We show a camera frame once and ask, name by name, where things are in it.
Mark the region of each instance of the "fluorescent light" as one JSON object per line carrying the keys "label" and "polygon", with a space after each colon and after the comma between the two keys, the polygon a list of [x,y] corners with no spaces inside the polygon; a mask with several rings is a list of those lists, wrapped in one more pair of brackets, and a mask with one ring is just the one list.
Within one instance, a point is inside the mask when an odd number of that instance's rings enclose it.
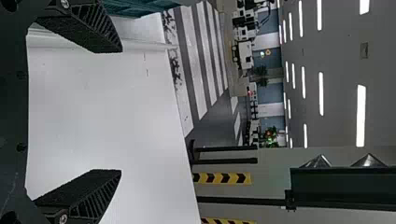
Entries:
{"label": "fluorescent light", "polygon": [[293,20],[291,17],[291,12],[289,12],[289,30],[290,30],[290,41],[293,40]]}
{"label": "fluorescent light", "polygon": [[282,27],[279,25],[279,43],[282,44]]}
{"label": "fluorescent light", "polygon": [[285,110],[286,110],[286,93],[283,92],[283,105],[285,105]]}
{"label": "fluorescent light", "polygon": [[317,0],[317,12],[318,12],[318,30],[322,29],[322,0]]}
{"label": "fluorescent light", "polygon": [[361,0],[361,15],[370,11],[370,0]]}
{"label": "fluorescent light", "polygon": [[319,72],[319,113],[324,115],[324,99],[323,99],[323,73]]}
{"label": "fluorescent light", "polygon": [[308,133],[306,130],[306,124],[304,124],[304,148],[308,148]]}
{"label": "fluorescent light", "polygon": [[356,147],[364,147],[366,121],[366,87],[358,85],[358,111],[356,116]]}
{"label": "fluorescent light", "polygon": [[289,105],[289,119],[291,119],[291,107],[290,107],[290,99],[288,100],[288,105]]}
{"label": "fluorescent light", "polygon": [[288,35],[286,33],[286,21],[283,20],[283,42],[286,44],[288,42]]}
{"label": "fluorescent light", "polygon": [[300,37],[303,37],[304,35],[304,29],[303,29],[303,2],[300,0],[298,2],[298,11],[299,11],[299,21],[300,21]]}
{"label": "fluorescent light", "polygon": [[292,75],[292,82],[293,82],[293,88],[296,89],[296,73],[294,70],[294,63],[291,64],[291,75]]}
{"label": "fluorescent light", "polygon": [[303,84],[303,98],[305,99],[305,67],[301,67],[301,81]]}
{"label": "fluorescent light", "polygon": [[289,82],[289,63],[286,62],[286,81]]}

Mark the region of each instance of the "ceiling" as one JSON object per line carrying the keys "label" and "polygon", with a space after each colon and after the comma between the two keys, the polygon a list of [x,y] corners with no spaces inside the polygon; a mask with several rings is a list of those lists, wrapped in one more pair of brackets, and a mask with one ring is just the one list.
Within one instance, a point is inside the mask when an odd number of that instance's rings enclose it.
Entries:
{"label": "ceiling", "polygon": [[[288,42],[282,45],[283,65],[295,64],[296,88],[284,83],[291,102],[287,118],[294,147],[304,145],[307,124],[309,147],[355,146],[357,87],[367,88],[365,145],[395,146],[394,36],[396,1],[371,1],[360,15],[360,0],[325,1],[323,28],[317,28],[317,0],[303,0],[304,36],[299,34],[299,1],[288,1],[279,11],[286,20]],[[293,41],[290,41],[289,12]],[[361,59],[361,43],[368,43],[368,58]],[[305,67],[306,99],[302,96],[301,66]],[[323,72],[324,116],[319,114],[318,73]]]}

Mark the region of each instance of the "factory floor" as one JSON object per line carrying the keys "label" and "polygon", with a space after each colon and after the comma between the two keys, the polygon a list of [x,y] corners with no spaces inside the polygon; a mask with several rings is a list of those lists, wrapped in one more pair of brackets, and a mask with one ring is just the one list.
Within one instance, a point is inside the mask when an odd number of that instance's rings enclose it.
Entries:
{"label": "factory floor", "polygon": [[179,45],[169,60],[186,145],[192,139],[198,147],[243,144],[246,87],[235,94],[232,11],[225,1],[204,1],[162,14],[165,42]]}

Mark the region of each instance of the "hazard tape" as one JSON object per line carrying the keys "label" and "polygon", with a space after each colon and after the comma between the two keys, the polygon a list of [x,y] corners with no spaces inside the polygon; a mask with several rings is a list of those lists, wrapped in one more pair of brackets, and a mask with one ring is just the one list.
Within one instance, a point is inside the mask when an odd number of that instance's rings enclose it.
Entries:
{"label": "hazard tape", "polygon": [[242,221],[242,220],[235,220],[235,219],[212,218],[212,217],[202,217],[201,223],[203,223],[203,224],[256,224],[255,221]]}
{"label": "hazard tape", "polygon": [[195,173],[194,183],[213,185],[251,185],[250,173]]}

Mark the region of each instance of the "bolt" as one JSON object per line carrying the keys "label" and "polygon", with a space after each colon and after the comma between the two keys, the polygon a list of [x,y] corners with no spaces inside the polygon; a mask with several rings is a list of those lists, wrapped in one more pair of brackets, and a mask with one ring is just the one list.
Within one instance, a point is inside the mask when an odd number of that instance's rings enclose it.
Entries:
{"label": "bolt", "polygon": [[70,8],[69,1],[61,0],[61,3],[62,3],[62,7],[66,8],[66,9]]}
{"label": "bolt", "polygon": [[59,224],[66,224],[67,222],[67,214],[63,214],[60,218],[59,218]]}
{"label": "bolt", "polygon": [[19,143],[19,144],[17,145],[17,151],[18,151],[18,152],[23,152],[23,151],[25,151],[26,149],[27,149],[27,145],[24,144],[24,143]]}
{"label": "bolt", "polygon": [[24,80],[24,79],[27,78],[27,73],[26,73],[26,72],[23,72],[23,71],[18,71],[18,72],[17,72],[17,78],[18,78],[19,80]]}

